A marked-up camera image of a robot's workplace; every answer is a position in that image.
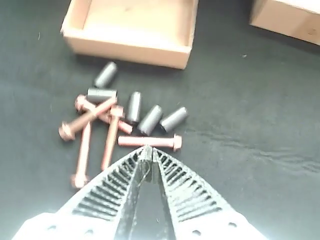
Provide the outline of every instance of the open cardboard box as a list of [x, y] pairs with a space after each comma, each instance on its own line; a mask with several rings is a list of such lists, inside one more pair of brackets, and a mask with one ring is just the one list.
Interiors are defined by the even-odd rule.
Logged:
[[77, 54], [184, 69], [198, 0], [71, 0], [61, 32]]
[[320, 1], [254, 0], [250, 24], [320, 45]]

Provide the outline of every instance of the wire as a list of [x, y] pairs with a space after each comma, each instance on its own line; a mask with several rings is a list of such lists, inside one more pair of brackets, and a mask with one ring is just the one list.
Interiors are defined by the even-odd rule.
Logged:
[[151, 171], [151, 164], [149, 161], [146, 161], [148, 163], [148, 170], [145, 172], [145, 174], [142, 176], [141, 181], [138, 184], [138, 188], [140, 188], [141, 184], [143, 183], [143, 181], [146, 179], [147, 175], [150, 173]]

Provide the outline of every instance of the gripper jaw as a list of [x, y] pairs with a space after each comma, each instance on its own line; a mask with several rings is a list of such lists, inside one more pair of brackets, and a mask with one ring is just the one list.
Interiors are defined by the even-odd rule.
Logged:
[[27, 220], [13, 240], [46, 239], [53, 233], [50, 239], [82, 239], [87, 233], [93, 240], [130, 239], [144, 181], [160, 187], [170, 239], [266, 239], [198, 174], [169, 154], [143, 146], [92, 179], [57, 213]]

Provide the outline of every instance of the bolt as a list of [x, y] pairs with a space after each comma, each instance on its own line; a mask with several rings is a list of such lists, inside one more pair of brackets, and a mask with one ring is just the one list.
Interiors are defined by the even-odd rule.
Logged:
[[173, 138], [143, 137], [143, 136], [119, 136], [119, 146], [144, 146], [173, 148], [173, 151], [182, 146], [182, 137], [173, 135]]
[[113, 106], [110, 110], [110, 114], [111, 121], [109, 125], [108, 135], [105, 141], [104, 154], [101, 164], [102, 171], [106, 170], [110, 165], [117, 138], [118, 124], [120, 118], [122, 118], [124, 115], [124, 108], [122, 106]]
[[76, 172], [71, 176], [71, 184], [76, 189], [82, 189], [88, 182], [86, 169], [88, 164], [88, 155], [90, 148], [91, 123], [88, 122], [82, 130], [81, 144], [79, 150]]
[[[74, 106], [75, 106], [75, 109], [78, 112], [81, 112], [81, 111], [92, 111], [96, 107], [96, 105], [94, 105], [93, 103], [89, 102], [86, 99], [86, 96], [84, 96], [84, 95], [79, 95], [76, 98]], [[105, 122], [107, 124], [110, 124], [111, 116], [110, 116], [109, 113], [101, 114], [98, 118], [100, 120], [102, 120], [103, 122]], [[121, 121], [121, 120], [119, 120], [118, 127], [119, 127], [119, 129], [121, 131], [125, 132], [126, 134], [131, 134], [132, 131], [133, 131], [133, 127], [131, 125], [129, 125], [126, 122]]]
[[108, 100], [98, 105], [95, 109], [87, 111], [70, 123], [66, 123], [63, 121], [62, 126], [58, 129], [60, 137], [65, 141], [74, 140], [76, 132], [83, 129], [87, 125], [87, 123], [95, 120], [99, 115], [109, 110], [112, 105], [116, 103], [116, 97], [109, 98]]

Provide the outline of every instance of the black cloth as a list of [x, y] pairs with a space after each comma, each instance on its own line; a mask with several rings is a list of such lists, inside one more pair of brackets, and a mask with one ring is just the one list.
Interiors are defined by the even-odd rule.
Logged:
[[[75, 56], [65, 44], [59, 31], [69, 3], [0, 0], [1, 239], [75, 193], [70, 175], [79, 138], [64, 143], [58, 126], [77, 116], [75, 97], [107, 60]], [[124, 105], [141, 91], [144, 112], [154, 104], [165, 113], [186, 106], [190, 117], [176, 131], [183, 146], [172, 155], [266, 237], [317, 240], [320, 47], [249, 26], [250, 4], [200, 1], [184, 71], [116, 61], [112, 88]], [[95, 123], [90, 177], [100, 172], [106, 135], [107, 127]], [[133, 149], [116, 146], [113, 161]], [[163, 221], [158, 195], [147, 188], [141, 226], [156, 223], [157, 214]], [[149, 229], [144, 236], [160, 234]]]

